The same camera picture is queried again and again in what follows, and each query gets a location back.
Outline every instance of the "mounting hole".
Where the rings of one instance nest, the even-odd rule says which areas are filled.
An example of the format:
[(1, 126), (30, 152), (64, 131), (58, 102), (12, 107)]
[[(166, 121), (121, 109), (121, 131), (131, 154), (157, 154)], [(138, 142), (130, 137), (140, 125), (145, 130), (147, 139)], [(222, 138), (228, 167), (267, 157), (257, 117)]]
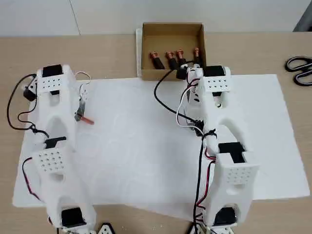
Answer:
[(50, 174), (50, 178), (54, 181), (54, 182), (62, 182), (64, 180), (64, 175), (62, 173), (51, 173)]

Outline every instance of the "white 3d-printed part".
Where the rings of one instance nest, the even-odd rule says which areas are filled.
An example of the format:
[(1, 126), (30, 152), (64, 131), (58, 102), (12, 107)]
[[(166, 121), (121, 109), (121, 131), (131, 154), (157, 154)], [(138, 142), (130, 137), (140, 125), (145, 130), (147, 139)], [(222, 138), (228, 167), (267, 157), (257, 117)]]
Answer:
[(216, 214), (227, 206), (234, 208), (237, 223), (245, 221), (259, 164), (252, 152), (243, 152), (243, 157), (245, 162), (234, 163), (230, 153), (216, 155), (214, 179), (205, 200), (204, 220), (208, 226), (213, 226)]
[[(195, 90), (198, 96), (190, 94), (193, 96), (186, 109), (187, 115), (202, 119), (205, 133), (215, 129), (214, 133), (218, 136), (220, 125), (226, 126), (245, 150), (242, 153), (245, 162), (234, 163), (230, 153), (219, 153), (219, 142), (215, 135), (208, 135), (204, 140), (208, 154), (216, 157), (214, 179), (204, 201), (204, 221), (208, 227), (212, 227), (216, 214), (224, 207), (232, 207), (237, 218), (234, 224), (214, 227), (221, 230), (245, 221), (253, 198), (259, 164), (253, 154), (243, 111), (232, 89), (230, 69), (223, 67), (225, 76), (222, 77), (204, 77), (201, 68), (189, 68), (189, 71), (191, 69), (195, 70), (192, 71), (192, 79), (200, 80)], [(214, 97), (213, 92), (222, 93), (221, 96)], [(219, 99), (221, 105), (216, 104), (216, 99)]]
[(114, 232), (111, 230), (110, 226), (107, 224), (103, 224), (101, 229), (97, 234), (114, 234)]
[[(75, 112), (79, 108), (79, 94), (76, 90), (76, 79), (68, 65), (62, 66), (62, 75), (42, 77), (42, 70), (37, 72), (37, 129), (50, 132), (58, 119), (64, 126), (66, 140), (58, 141), (54, 148), (45, 149), (43, 134), (36, 134), (32, 158), (38, 170), (41, 181), (41, 199), (45, 202), (47, 213), (57, 228), (62, 227), (61, 212), (63, 202), (74, 202), (81, 209), (86, 225), (70, 228), (93, 229), (96, 222), (96, 212), (90, 202), (85, 186), (72, 163), (75, 152), (76, 128)], [(57, 95), (50, 91), (59, 90)]]

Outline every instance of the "white paper sheet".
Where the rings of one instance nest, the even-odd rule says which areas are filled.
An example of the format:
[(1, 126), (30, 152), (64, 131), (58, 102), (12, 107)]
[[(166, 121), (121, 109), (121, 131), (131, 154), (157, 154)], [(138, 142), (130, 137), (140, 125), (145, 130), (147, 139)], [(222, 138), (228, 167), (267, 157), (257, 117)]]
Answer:
[[(254, 199), (308, 196), (310, 190), (276, 75), (232, 78), (261, 163)], [(127, 204), (192, 220), (200, 138), (178, 127), (175, 115), (154, 99), (155, 84), (139, 78), (93, 80), (88, 86), (85, 115), (95, 124), (79, 123), (74, 163), (94, 204)], [(184, 85), (164, 82), (158, 96), (176, 109)], [(17, 207), (43, 205), (28, 194), (21, 172), (32, 139), (32, 132), (26, 132), (13, 197)], [(205, 168), (207, 160), (203, 162), (202, 185)], [(25, 170), (40, 196), (34, 165), (27, 163)]]

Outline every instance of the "white wire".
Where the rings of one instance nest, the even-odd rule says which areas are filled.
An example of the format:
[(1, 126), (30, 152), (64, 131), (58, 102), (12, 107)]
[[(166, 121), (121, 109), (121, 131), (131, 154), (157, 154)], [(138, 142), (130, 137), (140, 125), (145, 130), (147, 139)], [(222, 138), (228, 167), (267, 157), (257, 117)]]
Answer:
[(181, 106), (182, 106), (184, 96), (185, 96), (185, 94), (186, 94), (190, 89), (192, 89), (192, 88), (193, 88), (193, 86), (187, 88), (187, 89), (184, 91), (184, 93), (182, 94), (182, 98), (181, 98), (181, 101), (180, 101), (180, 105), (179, 105), (179, 107), (177, 108), (177, 111), (176, 111), (175, 120), (176, 120), (176, 123), (177, 123), (180, 127), (182, 127), (182, 128), (196, 128), (197, 130), (199, 130), (199, 132), (200, 132), (201, 135), (203, 136), (204, 133), (203, 133), (203, 131), (202, 131), (200, 128), (198, 128), (198, 127), (196, 127), (196, 126), (192, 126), (192, 125), (181, 125), (181, 124), (179, 123), (179, 120), (178, 120), (178, 116), (179, 116), (178, 114), (179, 114), (179, 110), (180, 110), (180, 108), (181, 108)]
[(84, 72), (84, 71), (78, 71), (78, 72), (76, 72), (76, 73), (75, 73), (75, 77), (76, 77), (78, 74), (84, 74), (84, 75), (86, 75), (86, 76), (89, 78), (89, 82), (83, 83), (83, 84), (80, 85), (80, 87), (79, 87), (79, 95), (80, 95), (81, 87), (82, 87), (83, 85), (85, 85), (85, 84), (90, 84), (92, 78), (91, 78), (91, 76), (90, 76), (88, 73), (86, 73), (86, 72)]

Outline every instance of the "wooden table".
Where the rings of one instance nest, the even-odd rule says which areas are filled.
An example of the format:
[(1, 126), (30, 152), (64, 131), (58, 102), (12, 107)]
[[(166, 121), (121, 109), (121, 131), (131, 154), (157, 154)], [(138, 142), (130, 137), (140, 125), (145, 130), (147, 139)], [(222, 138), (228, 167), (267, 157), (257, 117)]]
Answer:
[[(212, 33), (206, 38), (208, 64), (226, 65), (236, 75), (278, 75), (311, 187), (312, 88), (294, 85), (293, 74), (284, 71), (283, 64), (291, 56), (312, 56), (312, 33)], [(23, 132), (14, 131), (7, 124), (4, 112), (9, 95), (18, 79), (48, 64), (67, 63), (73, 70), (88, 71), (96, 78), (135, 77), (135, 36), (0, 38), (0, 55), (0, 232), (54, 234), (55, 230), (46, 222), (45, 209), (12, 206)], [(17, 96), (12, 103), (12, 116), (27, 105), (21, 94)], [(184, 234), (189, 226), (189, 222), (180, 219), (122, 205), (96, 206), (96, 211), (99, 224), (111, 222), (117, 234)], [(311, 220), (311, 197), (255, 201), (247, 221), (234, 231), (236, 234), (310, 233)]]

